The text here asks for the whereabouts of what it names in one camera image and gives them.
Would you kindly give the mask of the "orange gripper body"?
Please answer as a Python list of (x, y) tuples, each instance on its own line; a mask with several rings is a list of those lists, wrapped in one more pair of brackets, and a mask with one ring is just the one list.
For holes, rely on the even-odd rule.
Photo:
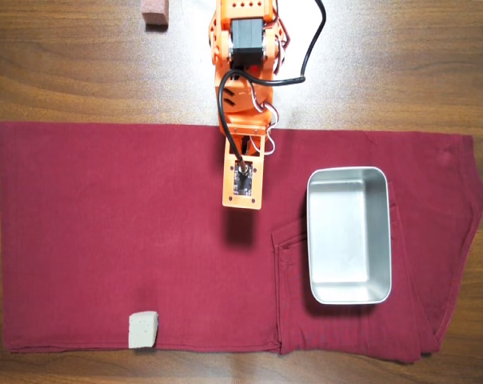
[(226, 143), (230, 154), (236, 159), (260, 154), (271, 155), (275, 151), (275, 143), (271, 138), (275, 114), (227, 114), (224, 119)]

